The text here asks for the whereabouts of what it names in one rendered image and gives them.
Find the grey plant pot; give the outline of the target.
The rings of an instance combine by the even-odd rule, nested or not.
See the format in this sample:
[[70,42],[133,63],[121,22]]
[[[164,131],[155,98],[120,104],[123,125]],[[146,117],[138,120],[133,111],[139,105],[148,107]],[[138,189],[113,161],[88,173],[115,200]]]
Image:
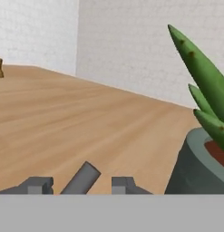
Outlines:
[[187,134],[166,194],[224,194],[224,167],[207,151],[208,141],[211,137],[203,128]]

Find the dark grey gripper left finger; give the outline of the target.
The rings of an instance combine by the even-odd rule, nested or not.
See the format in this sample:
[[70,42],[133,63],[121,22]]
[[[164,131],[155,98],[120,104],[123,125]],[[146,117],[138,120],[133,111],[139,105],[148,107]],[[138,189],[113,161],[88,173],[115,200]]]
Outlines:
[[0,190],[0,194],[53,194],[53,177],[30,177],[18,186]]

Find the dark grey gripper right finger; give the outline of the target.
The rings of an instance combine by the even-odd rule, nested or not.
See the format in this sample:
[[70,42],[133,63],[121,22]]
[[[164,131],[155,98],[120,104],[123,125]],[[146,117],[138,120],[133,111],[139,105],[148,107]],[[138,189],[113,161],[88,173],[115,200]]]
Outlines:
[[149,191],[137,186],[133,177],[112,177],[112,194],[113,195],[138,195],[149,194]]

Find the green aloe plant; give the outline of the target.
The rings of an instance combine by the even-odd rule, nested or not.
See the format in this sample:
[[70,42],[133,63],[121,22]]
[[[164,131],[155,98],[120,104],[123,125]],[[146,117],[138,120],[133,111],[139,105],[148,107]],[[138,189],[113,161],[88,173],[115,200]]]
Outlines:
[[185,34],[168,25],[170,37],[197,86],[189,85],[199,109],[194,116],[224,150],[224,75]]

